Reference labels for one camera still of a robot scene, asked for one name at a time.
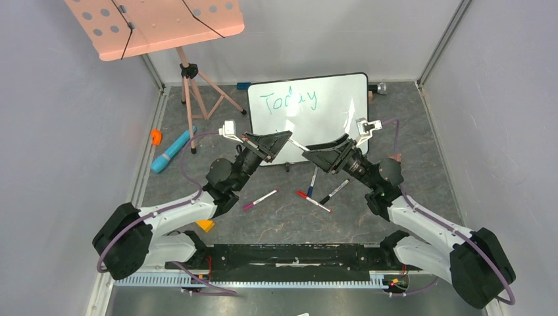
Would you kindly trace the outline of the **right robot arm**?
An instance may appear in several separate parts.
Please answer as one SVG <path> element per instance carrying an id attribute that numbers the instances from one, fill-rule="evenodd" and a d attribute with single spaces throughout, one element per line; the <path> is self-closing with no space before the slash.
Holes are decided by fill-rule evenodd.
<path id="1" fill-rule="evenodd" d="M 302 155 L 326 173 L 344 171 L 370 192 L 370 211 L 404 228 L 384 239 L 380 260 L 389 269 L 401 264 L 427 271 L 450 283 L 470 306 L 483 309 L 497 300 L 515 305 L 516 274 L 497 236 L 473 230 L 423 207 L 402 188 L 401 163 L 368 160 L 347 134 L 334 142 L 307 145 Z"/>

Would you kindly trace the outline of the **white whiteboard black frame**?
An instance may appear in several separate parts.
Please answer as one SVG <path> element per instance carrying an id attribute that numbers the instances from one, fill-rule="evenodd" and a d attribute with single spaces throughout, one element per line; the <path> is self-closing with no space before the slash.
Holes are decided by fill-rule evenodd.
<path id="1" fill-rule="evenodd" d="M 308 146 L 344 134 L 357 140 L 357 120 L 368 117 L 368 76 L 363 72 L 252 84 L 247 89 L 252 133 L 290 130 Z"/>

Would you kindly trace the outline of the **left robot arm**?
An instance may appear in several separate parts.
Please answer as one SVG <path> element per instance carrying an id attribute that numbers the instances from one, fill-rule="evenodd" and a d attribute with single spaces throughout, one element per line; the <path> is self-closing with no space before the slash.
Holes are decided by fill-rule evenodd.
<path id="1" fill-rule="evenodd" d="M 130 202 L 119 205 L 92 240 L 99 254 L 97 271 L 122 280 L 142 267 L 172 261 L 201 267 L 207 259 L 206 249 L 186 233 L 172 236 L 170 232 L 231 210 L 239 200 L 237 192 L 263 161 L 274 160 L 291 136 L 290 131 L 268 135 L 246 132 L 237 139 L 241 151 L 234 161 L 214 160 L 206 185 L 197 184 L 193 194 L 152 207 L 136 208 Z"/>

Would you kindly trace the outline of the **green capped whiteboard marker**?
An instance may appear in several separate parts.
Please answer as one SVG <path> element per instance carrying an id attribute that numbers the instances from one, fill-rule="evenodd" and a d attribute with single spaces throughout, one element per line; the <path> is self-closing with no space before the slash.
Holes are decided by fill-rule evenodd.
<path id="1" fill-rule="evenodd" d="M 288 141 L 290 143 L 292 143 L 295 147 L 298 147 L 299 149 L 301 149 L 303 151 L 308 151 L 309 150 L 307 147 L 305 147 L 304 145 L 301 145 L 299 142 L 297 142 L 293 138 L 290 138 Z"/>

